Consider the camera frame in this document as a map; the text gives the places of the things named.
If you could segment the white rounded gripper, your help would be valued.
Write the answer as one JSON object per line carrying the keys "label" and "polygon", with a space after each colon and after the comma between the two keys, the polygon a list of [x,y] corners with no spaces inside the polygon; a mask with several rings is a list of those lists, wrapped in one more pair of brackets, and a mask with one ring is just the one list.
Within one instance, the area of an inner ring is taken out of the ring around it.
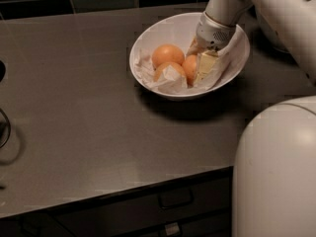
{"label": "white rounded gripper", "polygon": [[[227,27],[221,25],[203,12],[199,18],[196,37],[193,38],[186,56],[197,55],[197,72],[195,83],[202,81],[212,70],[218,59],[218,53],[215,50],[221,50],[226,47],[233,35],[236,27]],[[211,49],[199,53],[200,48]]]}

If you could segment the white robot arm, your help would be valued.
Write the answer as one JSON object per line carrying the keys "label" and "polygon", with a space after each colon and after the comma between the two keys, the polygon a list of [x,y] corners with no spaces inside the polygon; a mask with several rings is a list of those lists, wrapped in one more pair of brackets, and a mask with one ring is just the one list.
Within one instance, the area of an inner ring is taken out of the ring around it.
{"label": "white robot arm", "polygon": [[[197,26],[203,47],[225,47],[255,7],[275,39],[309,76],[316,74],[315,0],[209,0]],[[245,128],[236,152],[232,237],[316,237],[316,97],[276,104]]]}

